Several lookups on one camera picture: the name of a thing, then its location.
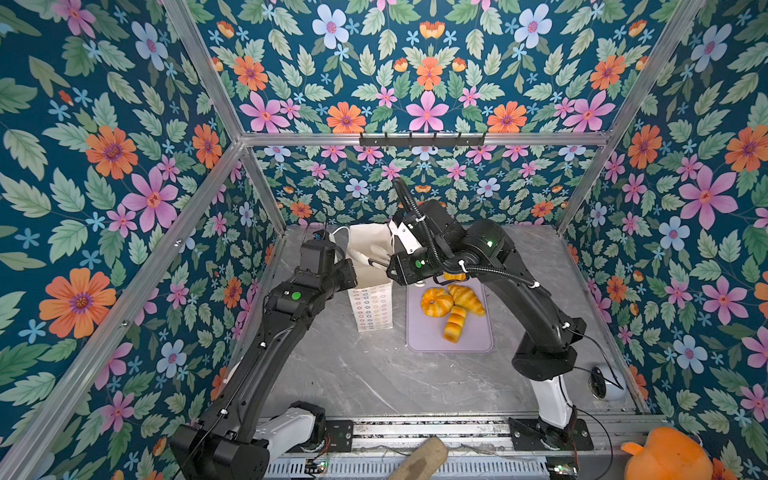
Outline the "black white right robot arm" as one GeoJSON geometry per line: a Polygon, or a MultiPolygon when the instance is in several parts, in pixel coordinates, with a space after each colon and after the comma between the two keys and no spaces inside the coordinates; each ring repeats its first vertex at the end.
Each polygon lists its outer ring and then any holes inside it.
{"type": "Polygon", "coordinates": [[[525,330],[512,365],[531,383],[542,430],[571,435],[578,414],[562,377],[575,367],[574,345],[585,335],[585,321],[554,302],[499,224],[479,219],[463,226],[440,202],[418,203],[402,179],[394,180],[393,189],[399,207],[392,218],[395,251],[386,263],[387,276],[408,286],[464,274],[493,292],[525,330]]]}

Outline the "white paper bag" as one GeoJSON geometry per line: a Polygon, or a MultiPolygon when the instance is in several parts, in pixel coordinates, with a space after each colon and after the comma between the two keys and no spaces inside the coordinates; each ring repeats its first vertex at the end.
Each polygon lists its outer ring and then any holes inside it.
{"type": "Polygon", "coordinates": [[[332,240],[340,240],[346,259],[351,259],[358,285],[347,291],[353,316],[360,333],[391,329],[393,327],[393,281],[385,268],[374,268],[368,246],[377,244],[393,253],[392,237],[384,224],[358,224],[341,226],[331,233],[332,240]]]}

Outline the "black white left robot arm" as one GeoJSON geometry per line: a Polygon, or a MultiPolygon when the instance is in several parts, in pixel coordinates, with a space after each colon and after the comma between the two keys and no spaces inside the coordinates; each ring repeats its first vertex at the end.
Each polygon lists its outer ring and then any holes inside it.
{"type": "Polygon", "coordinates": [[[323,408],[297,401],[260,420],[283,367],[326,303],[357,284],[351,260],[326,238],[301,245],[294,274],[264,299],[247,352],[194,426],[180,426],[168,445],[185,479],[261,479],[271,461],[300,447],[314,451],[326,438],[323,408]]]}

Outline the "segmented yellow bread loaf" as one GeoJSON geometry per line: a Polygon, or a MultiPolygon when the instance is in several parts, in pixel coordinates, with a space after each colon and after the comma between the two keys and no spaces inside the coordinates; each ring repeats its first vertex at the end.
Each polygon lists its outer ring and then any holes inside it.
{"type": "Polygon", "coordinates": [[[449,342],[457,343],[462,335],[468,311],[460,306],[452,306],[448,315],[444,330],[443,338],[449,342]]]}

